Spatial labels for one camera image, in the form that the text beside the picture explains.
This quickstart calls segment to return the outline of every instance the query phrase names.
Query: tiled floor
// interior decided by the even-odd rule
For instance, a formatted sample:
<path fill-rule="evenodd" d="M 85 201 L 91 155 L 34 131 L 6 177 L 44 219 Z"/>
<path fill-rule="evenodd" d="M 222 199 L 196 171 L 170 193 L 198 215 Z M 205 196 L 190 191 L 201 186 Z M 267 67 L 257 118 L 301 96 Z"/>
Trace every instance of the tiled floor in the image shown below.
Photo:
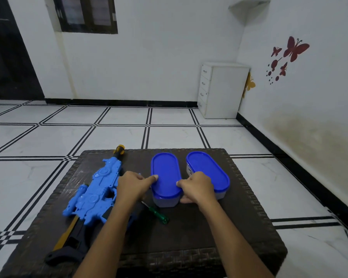
<path fill-rule="evenodd" d="M 278 278 L 348 277 L 346 231 L 235 119 L 198 109 L 0 100 L 0 269 L 87 149 L 225 148 L 288 248 Z"/>

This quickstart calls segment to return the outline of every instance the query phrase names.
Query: window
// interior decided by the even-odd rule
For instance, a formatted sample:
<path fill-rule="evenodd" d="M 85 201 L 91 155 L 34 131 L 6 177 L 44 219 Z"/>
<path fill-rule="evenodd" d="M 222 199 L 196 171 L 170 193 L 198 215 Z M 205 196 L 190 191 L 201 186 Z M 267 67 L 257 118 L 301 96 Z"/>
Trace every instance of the window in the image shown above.
<path fill-rule="evenodd" d="M 63 32 L 117 34 L 114 0 L 54 0 Z"/>

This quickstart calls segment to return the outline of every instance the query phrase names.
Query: forearm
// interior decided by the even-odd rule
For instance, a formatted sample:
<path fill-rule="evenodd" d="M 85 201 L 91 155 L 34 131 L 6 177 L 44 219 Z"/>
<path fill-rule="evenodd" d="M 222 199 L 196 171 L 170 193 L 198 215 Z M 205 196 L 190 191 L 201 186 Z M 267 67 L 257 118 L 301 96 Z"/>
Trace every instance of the forearm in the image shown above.
<path fill-rule="evenodd" d="M 200 206 L 212 231 L 228 278 L 273 277 L 218 201 Z"/>
<path fill-rule="evenodd" d="M 115 277 L 130 216 L 130 206 L 116 204 L 74 278 Z"/>

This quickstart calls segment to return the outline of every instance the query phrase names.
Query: corner shelf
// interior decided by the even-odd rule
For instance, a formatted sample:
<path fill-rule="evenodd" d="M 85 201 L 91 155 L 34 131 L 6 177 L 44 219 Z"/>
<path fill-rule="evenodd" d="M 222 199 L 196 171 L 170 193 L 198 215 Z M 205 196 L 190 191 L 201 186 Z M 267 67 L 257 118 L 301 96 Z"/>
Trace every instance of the corner shelf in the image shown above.
<path fill-rule="evenodd" d="M 270 0 L 240 0 L 237 3 L 230 5 L 228 9 L 239 8 L 242 10 L 250 10 L 261 4 L 268 4 Z"/>

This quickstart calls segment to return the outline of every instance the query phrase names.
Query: brown window frame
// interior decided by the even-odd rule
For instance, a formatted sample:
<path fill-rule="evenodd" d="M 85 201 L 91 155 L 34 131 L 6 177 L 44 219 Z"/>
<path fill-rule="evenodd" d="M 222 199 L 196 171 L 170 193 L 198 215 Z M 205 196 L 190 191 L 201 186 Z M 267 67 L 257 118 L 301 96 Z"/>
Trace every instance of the brown window frame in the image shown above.
<path fill-rule="evenodd" d="M 111 18 L 111 25 L 96 25 L 94 24 L 93 12 L 90 0 L 80 0 L 81 9 L 85 24 L 70 24 L 67 21 L 65 8 L 62 0 L 54 0 L 59 23 L 62 32 L 79 32 L 79 33 L 100 33 L 100 34 L 117 34 L 117 22 L 113 19 L 116 16 L 115 1 L 108 0 L 109 15 Z"/>

